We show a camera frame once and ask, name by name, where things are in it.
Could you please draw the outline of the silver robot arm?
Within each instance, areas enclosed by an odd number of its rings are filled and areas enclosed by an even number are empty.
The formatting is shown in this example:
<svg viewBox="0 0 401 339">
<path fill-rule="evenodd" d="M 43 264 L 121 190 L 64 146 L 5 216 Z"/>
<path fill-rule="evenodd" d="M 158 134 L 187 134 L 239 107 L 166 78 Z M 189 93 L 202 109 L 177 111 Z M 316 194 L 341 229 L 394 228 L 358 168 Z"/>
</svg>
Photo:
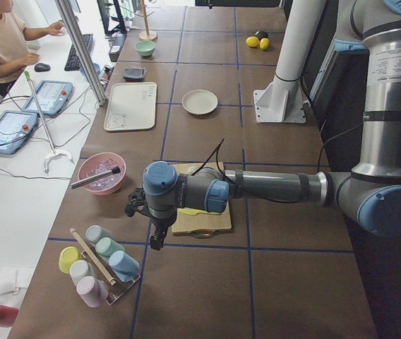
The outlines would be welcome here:
<svg viewBox="0 0 401 339">
<path fill-rule="evenodd" d="M 148 165 L 125 211 L 155 226 L 162 247 L 182 208 L 221 213 L 231 198 L 335 206 L 379 237 L 401 234 L 401 1 L 341 1 L 336 47 L 369 52 L 360 160 L 350 172 L 268 173 L 201 166 L 179 174 L 173 165 Z"/>
</svg>

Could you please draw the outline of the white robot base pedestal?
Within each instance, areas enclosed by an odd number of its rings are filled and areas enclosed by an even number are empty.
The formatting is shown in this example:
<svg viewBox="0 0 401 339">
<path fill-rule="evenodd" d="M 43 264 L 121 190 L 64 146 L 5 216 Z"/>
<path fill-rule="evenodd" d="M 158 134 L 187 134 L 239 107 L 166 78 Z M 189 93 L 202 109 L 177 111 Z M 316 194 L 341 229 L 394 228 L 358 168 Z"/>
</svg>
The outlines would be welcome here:
<svg viewBox="0 0 401 339">
<path fill-rule="evenodd" d="M 274 78 L 266 89 L 253 92 L 258 123 L 306 122 L 300 81 L 325 4 L 325 0 L 292 2 Z"/>
</svg>

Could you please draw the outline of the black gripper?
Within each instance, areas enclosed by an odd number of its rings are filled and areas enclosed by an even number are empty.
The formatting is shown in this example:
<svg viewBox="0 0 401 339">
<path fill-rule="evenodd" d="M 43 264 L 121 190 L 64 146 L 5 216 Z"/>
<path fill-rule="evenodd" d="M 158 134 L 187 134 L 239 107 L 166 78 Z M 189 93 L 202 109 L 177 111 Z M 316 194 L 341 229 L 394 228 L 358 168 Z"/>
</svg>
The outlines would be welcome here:
<svg viewBox="0 0 401 339">
<path fill-rule="evenodd" d="M 171 207 L 167 213 L 163 212 L 162 217 L 155 216 L 155 213 L 150 210 L 143 188 L 137 188 L 128 195 L 128 202 L 124 210 L 130 218 L 136 213 L 148 217 L 155 226 L 155 231 L 160 233 L 167 233 L 168 229 L 176 222 L 176 209 L 174 207 Z"/>
</svg>

